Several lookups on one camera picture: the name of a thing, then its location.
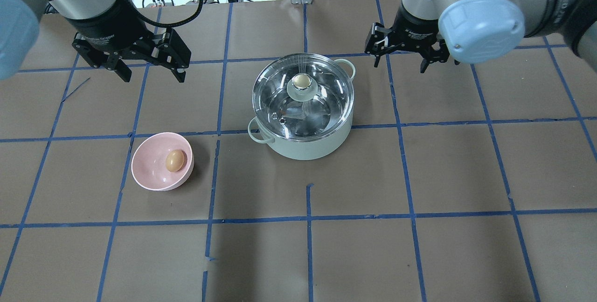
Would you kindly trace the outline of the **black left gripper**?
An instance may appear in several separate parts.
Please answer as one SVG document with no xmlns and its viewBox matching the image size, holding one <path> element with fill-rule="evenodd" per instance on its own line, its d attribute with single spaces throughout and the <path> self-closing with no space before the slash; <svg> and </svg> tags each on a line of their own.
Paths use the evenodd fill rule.
<svg viewBox="0 0 597 302">
<path fill-rule="evenodd" d="M 124 60 L 143 60 L 168 68 L 179 83 L 186 79 L 192 52 L 172 27 L 153 33 L 133 13 L 104 13 L 95 18 L 72 20 L 77 31 L 73 47 L 94 68 L 114 71 L 130 82 L 132 71 Z"/>
</svg>

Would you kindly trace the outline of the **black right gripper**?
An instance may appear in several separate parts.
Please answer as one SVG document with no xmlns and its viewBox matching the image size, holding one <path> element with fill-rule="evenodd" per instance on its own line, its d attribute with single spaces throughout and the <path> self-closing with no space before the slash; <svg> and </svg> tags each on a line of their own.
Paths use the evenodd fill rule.
<svg viewBox="0 0 597 302">
<path fill-rule="evenodd" d="M 444 40 L 438 38 L 438 19 L 425 20 L 399 7 L 394 23 L 386 27 L 375 22 L 365 41 L 365 54 L 375 56 L 374 67 L 378 68 L 383 55 L 395 51 L 416 52 L 422 56 L 420 73 L 439 60 L 450 56 Z"/>
</svg>

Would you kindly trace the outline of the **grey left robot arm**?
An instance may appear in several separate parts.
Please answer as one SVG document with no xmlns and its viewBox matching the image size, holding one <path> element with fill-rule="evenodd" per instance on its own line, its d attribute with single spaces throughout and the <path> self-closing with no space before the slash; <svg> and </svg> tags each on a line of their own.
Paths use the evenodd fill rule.
<svg viewBox="0 0 597 302">
<path fill-rule="evenodd" d="M 93 68 L 114 71 L 125 82 L 127 60 L 145 61 L 170 70 L 184 82 L 192 52 L 175 31 L 198 17 L 201 8 L 179 22 L 145 17 L 132 0 L 0 0 L 0 77 L 15 75 L 36 43 L 39 22 L 51 5 L 76 30 L 75 51 Z"/>
</svg>

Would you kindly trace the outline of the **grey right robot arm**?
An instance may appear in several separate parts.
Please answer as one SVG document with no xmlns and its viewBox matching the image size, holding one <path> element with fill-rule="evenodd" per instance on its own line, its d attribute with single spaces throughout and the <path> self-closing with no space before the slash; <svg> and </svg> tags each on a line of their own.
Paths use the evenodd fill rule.
<svg viewBox="0 0 597 302">
<path fill-rule="evenodd" d="M 596 0 L 400 0 L 390 27 L 372 25 L 365 54 L 395 51 L 432 63 L 477 64 L 504 56 L 528 37 L 558 33 L 573 54 L 596 68 Z"/>
</svg>

